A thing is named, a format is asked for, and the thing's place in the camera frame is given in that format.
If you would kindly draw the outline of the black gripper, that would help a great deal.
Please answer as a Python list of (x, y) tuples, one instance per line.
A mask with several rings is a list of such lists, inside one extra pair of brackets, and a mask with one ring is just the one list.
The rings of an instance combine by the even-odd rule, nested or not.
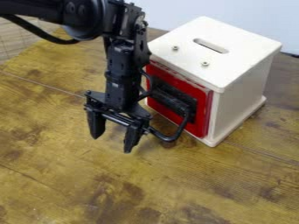
[[(110, 109), (117, 113), (125, 113), (136, 105), (141, 69), (149, 63), (149, 55), (145, 42), (134, 45), (124, 40), (113, 40), (106, 47), (105, 92), (88, 91), (85, 93), (88, 129), (93, 139), (105, 132), (106, 119), (102, 114)], [(132, 123), (125, 130), (124, 153), (132, 151), (141, 135), (141, 126)]]

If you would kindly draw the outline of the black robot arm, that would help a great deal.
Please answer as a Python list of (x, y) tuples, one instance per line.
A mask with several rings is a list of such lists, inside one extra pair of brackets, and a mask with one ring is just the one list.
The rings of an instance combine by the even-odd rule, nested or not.
[(0, 0), (0, 18), (60, 45), (102, 38), (106, 88), (102, 93), (85, 93), (89, 134), (98, 138), (106, 121), (121, 124), (124, 152), (130, 152), (150, 119), (138, 105), (150, 56), (142, 9), (124, 0)]

